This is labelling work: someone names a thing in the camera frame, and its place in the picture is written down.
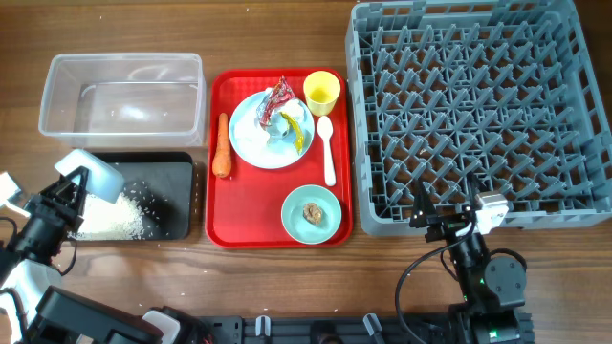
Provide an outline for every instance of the orange carrot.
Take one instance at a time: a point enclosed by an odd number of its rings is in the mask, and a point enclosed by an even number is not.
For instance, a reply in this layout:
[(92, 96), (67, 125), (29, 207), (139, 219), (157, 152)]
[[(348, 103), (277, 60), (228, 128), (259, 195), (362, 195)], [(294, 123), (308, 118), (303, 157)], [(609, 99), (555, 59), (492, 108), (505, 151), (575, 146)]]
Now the orange carrot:
[(228, 132), (228, 115), (219, 116), (219, 133), (217, 134), (217, 151), (212, 160), (212, 173), (221, 178), (231, 172), (230, 133)]

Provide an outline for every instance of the spoon handle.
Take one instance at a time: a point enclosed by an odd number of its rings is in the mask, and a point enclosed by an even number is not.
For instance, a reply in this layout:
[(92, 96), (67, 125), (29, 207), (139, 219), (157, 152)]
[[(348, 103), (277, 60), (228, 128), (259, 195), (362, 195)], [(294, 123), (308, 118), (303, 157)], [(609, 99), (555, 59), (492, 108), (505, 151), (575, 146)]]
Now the spoon handle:
[(325, 164), (325, 184), (327, 186), (336, 185), (336, 171), (332, 160), (332, 147), (328, 140), (323, 140), (324, 164)]

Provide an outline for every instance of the teal bowl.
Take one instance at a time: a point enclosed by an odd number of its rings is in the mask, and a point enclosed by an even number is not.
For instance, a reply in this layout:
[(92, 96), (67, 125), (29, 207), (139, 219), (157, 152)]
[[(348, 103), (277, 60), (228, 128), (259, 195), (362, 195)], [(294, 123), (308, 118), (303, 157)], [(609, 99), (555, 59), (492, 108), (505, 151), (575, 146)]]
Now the teal bowl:
[[(321, 223), (315, 226), (304, 219), (304, 205), (314, 203), (323, 211)], [(302, 244), (316, 245), (331, 239), (338, 231), (342, 209), (336, 196), (318, 185), (304, 185), (285, 199), (280, 210), (283, 226), (292, 238)]]

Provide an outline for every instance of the white spoon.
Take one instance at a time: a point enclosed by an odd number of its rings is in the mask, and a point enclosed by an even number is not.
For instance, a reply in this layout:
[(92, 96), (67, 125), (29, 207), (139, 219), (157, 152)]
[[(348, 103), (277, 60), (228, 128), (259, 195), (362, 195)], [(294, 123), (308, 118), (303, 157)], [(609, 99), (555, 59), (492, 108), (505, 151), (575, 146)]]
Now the white spoon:
[(321, 116), (318, 119), (317, 133), (323, 139), (323, 160), (325, 164), (325, 183), (327, 186), (336, 185), (336, 171), (334, 170), (334, 161), (332, 160), (332, 147), (329, 144), (329, 139), (334, 133), (332, 121), (327, 116)]

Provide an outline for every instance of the wooden surface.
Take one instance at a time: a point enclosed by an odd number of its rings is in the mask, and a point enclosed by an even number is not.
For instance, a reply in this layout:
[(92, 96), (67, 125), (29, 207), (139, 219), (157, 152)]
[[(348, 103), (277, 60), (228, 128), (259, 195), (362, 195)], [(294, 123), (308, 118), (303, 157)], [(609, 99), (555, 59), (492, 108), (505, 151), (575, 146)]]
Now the wooden surface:
[[(9, 170), (30, 190), (56, 178), (53, 164), (69, 147), (37, 130), (43, 85), (56, 54), (194, 52), (204, 61), (208, 85), (233, 68), (328, 66), (346, 75), (343, 39), (354, 2), (204, 2), (0, 7), (0, 170)], [(612, 109), (611, 12), (607, 1), (579, 2), (607, 109)], [(207, 150), (189, 152), (204, 168)], [(200, 173), (200, 195), (203, 177)], [(191, 233), (182, 242), (82, 245), (64, 287), (136, 314), (168, 305), (194, 315), (390, 315), (403, 269), (437, 246), (422, 237), (369, 237), (355, 214), (354, 235), (338, 248), (224, 251), (203, 232), (202, 205), (198, 200)], [(6, 240), (8, 228), (0, 226)], [(515, 249), (530, 264), (525, 309), (534, 314), (538, 342), (609, 342), (609, 226), (497, 229), (487, 237), (490, 248)], [(63, 269), (71, 255), (66, 246), (55, 262)], [(439, 261), (430, 260), (408, 279), (403, 304), (412, 312), (443, 311), (461, 298)], [(0, 342), (8, 342), (9, 335), (4, 317)]]

